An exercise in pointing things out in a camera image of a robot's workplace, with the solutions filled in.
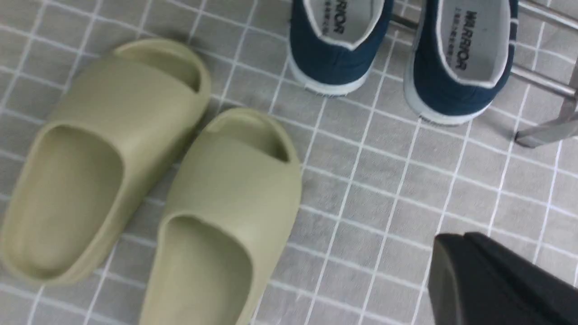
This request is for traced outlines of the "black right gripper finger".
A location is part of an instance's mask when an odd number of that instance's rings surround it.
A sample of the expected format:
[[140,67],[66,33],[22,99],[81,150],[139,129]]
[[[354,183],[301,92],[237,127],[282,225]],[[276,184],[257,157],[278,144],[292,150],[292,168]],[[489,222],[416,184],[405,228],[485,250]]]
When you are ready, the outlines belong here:
[[578,292],[480,232],[438,234],[428,280],[436,325],[575,325]]

